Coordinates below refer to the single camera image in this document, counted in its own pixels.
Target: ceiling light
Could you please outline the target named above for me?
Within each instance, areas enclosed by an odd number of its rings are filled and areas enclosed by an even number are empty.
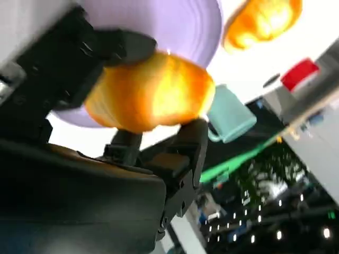
[[[282,233],[281,233],[280,230],[278,230],[278,231],[276,232],[276,238],[277,238],[278,240],[281,240],[281,238],[282,238]]]
[[[330,230],[329,230],[328,228],[325,228],[325,229],[324,229],[323,234],[324,234],[324,237],[325,237],[326,239],[328,239],[328,238],[331,237],[331,232],[330,232]]]

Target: orange object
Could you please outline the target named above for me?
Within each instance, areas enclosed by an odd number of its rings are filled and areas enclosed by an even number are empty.
[[[105,68],[85,107],[105,127],[140,133],[198,118],[209,109],[214,93],[206,70],[157,52],[145,62]]]
[[[224,47],[247,49],[271,41],[292,27],[301,12],[302,0],[249,0],[229,26]]]

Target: black robotic arm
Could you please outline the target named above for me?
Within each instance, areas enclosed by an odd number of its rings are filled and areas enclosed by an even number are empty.
[[[99,158],[48,143],[51,110],[79,107],[103,66],[143,60],[155,45],[96,31],[75,6],[0,70],[1,253],[148,253],[187,211],[207,148],[204,120],[183,125],[150,161],[138,159],[142,135],[122,130]]]

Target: teal mug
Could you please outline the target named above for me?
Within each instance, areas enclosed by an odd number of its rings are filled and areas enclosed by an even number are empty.
[[[229,143],[256,123],[255,115],[225,85],[216,87],[207,117],[217,132],[208,130],[208,137],[213,142]]]

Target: mug handle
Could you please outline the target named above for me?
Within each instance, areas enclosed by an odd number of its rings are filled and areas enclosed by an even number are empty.
[[[208,137],[212,142],[219,142],[222,140],[221,136],[215,135],[209,128],[208,128]]]

